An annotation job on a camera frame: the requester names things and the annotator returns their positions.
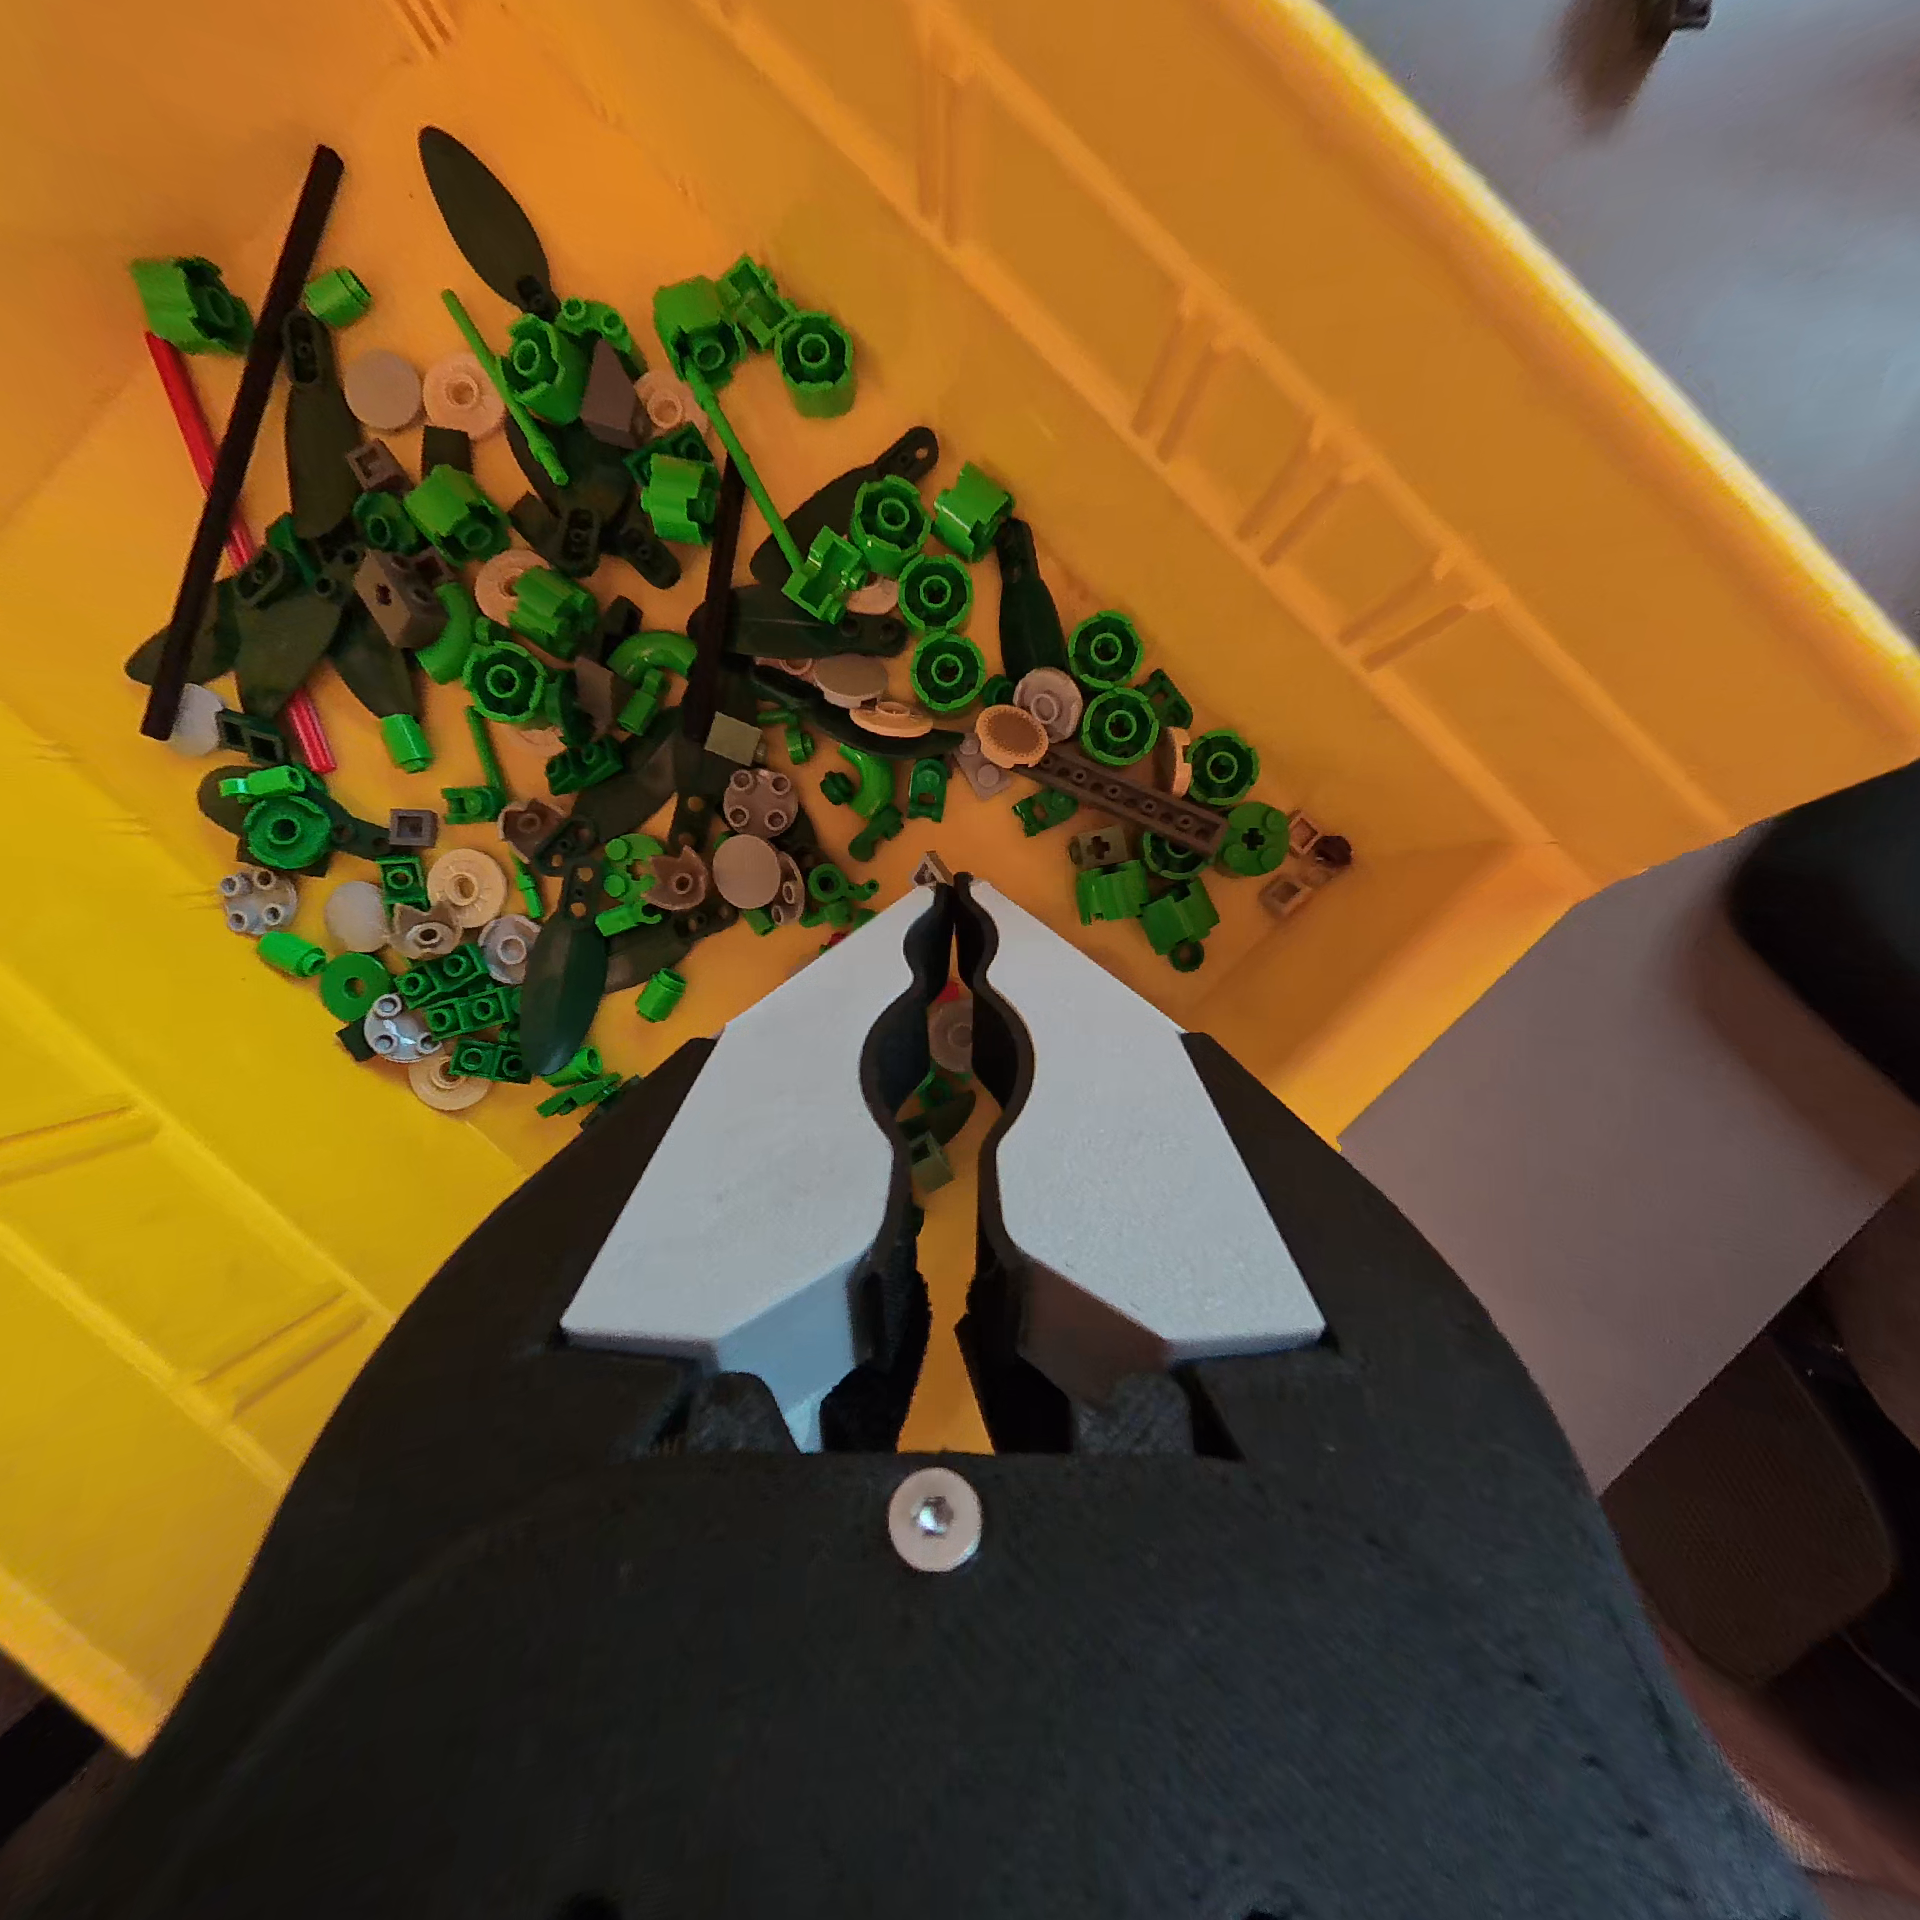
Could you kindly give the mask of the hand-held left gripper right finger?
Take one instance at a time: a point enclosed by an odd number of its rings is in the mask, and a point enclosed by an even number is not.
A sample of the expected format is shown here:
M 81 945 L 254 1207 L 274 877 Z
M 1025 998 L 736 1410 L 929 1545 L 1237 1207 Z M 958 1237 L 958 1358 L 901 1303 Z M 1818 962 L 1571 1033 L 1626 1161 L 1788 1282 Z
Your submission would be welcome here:
M 994 1453 L 1068 1453 L 1124 1384 L 1327 1336 L 1186 1033 L 980 877 L 953 883 L 994 1101 L 958 1345 Z

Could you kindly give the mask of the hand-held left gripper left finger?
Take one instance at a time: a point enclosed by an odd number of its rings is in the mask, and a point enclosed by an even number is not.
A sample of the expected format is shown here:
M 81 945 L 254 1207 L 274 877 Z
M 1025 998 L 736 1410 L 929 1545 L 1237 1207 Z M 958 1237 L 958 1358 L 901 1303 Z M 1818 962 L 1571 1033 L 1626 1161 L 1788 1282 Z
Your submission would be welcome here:
M 827 1398 L 877 1351 L 857 1291 L 909 1199 L 896 1116 L 953 904 L 914 887 L 721 1029 L 563 1311 L 568 1346 L 756 1378 L 822 1448 Z

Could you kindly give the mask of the pile of green toy bricks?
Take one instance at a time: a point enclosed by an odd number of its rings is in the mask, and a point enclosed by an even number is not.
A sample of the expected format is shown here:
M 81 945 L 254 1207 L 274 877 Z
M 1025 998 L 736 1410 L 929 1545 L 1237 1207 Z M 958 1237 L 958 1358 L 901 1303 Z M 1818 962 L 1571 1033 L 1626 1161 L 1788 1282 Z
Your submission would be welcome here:
M 664 366 L 620 311 L 563 296 L 524 208 L 454 134 L 417 137 L 469 271 L 511 308 L 493 351 L 417 371 L 350 363 L 372 290 L 307 284 L 281 331 L 289 511 L 238 574 L 217 562 L 193 637 L 182 754 L 227 754 L 198 808 L 237 847 L 221 914 L 313 985 L 334 1041 L 463 1112 L 541 1083 L 541 1116 L 591 1118 L 620 1076 L 588 1042 L 607 996 L 662 1022 L 684 962 L 743 926 L 827 933 L 877 916 L 859 869 L 948 784 L 1013 799 L 1068 840 L 1084 926 L 1134 925 L 1195 973 L 1221 914 L 1210 877 L 1261 880 L 1281 918 L 1355 865 L 1346 837 L 1261 801 L 1259 754 L 1196 730 L 1139 625 L 1063 625 L 1013 496 L 912 425 L 781 508 L 718 392 L 771 359 L 803 420 L 856 397 L 856 349 L 743 254 L 652 296 Z M 255 319 L 198 255 L 131 261 L 143 332 L 244 361 Z M 718 710 L 682 735 L 721 465 L 746 484 Z M 313 773 L 283 721 L 305 688 L 339 757 Z

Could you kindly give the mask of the yellow plastic bin with bricks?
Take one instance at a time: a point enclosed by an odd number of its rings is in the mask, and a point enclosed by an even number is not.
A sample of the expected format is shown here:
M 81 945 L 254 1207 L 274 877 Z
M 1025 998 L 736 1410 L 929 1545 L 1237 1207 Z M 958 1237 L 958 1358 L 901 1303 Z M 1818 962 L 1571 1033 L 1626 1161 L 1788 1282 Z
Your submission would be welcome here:
M 1068 621 L 1349 837 L 1180 976 L 1092 953 L 1333 1136 L 1574 901 L 1916 754 L 1904 636 L 1316 3 L 4 3 L 4 1653 L 143 1747 L 349 1379 L 573 1139 L 353 1061 L 228 930 L 216 757 L 137 732 L 200 488 L 131 261 L 258 306 L 345 158 L 340 355 L 430 366 L 457 134 L 655 366 L 738 255 L 852 331 L 778 502 L 909 424 Z

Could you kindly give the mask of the short black rod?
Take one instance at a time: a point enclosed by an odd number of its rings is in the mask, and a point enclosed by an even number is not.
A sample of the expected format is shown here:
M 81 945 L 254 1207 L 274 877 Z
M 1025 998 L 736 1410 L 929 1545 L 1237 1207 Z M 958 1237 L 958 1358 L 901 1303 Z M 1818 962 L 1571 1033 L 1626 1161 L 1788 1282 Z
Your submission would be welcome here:
M 687 668 L 679 701 L 682 735 L 705 749 L 718 710 L 721 656 L 730 621 L 738 542 L 746 514 L 746 479 L 738 464 L 726 457 L 718 475 L 718 499 L 709 569 L 697 616 L 689 619 L 687 636 L 694 640 L 694 662 Z

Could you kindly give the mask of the long black rod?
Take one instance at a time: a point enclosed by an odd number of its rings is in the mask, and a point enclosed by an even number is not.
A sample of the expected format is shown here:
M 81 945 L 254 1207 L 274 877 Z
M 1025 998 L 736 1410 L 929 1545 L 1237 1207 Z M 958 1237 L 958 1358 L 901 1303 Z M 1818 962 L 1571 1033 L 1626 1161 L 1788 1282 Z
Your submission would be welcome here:
M 281 331 L 293 313 L 320 251 L 343 177 L 343 156 L 333 146 L 317 143 L 265 287 L 254 343 L 246 349 L 238 391 L 214 455 L 211 481 L 186 551 L 159 659 L 141 713 L 138 732 L 153 741 L 167 741 L 177 724 L 193 637 L 211 598 L 217 557 L 231 531 L 281 363 Z

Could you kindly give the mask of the red rod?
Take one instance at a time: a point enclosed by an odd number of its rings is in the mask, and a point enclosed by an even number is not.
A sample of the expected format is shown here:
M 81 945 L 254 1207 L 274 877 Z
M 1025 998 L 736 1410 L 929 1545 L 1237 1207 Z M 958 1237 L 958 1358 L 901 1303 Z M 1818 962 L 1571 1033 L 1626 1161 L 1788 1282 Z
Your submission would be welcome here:
M 162 394 L 175 418 L 196 478 L 201 484 L 201 491 L 209 494 L 217 449 L 209 420 L 201 407 L 198 387 L 193 384 L 191 371 L 186 368 L 186 355 L 177 344 L 151 332 L 143 335 L 143 343 L 159 377 Z M 258 546 L 252 541 L 241 514 L 231 516 L 224 548 L 231 574 L 242 571 L 255 557 Z M 293 735 L 293 743 L 296 745 L 299 757 L 313 773 L 330 774 L 339 769 L 339 757 L 334 754 L 327 739 L 320 708 L 305 688 L 299 688 L 290 693 L 286 706 L 283 708 L 283 721 L 286 732 Z

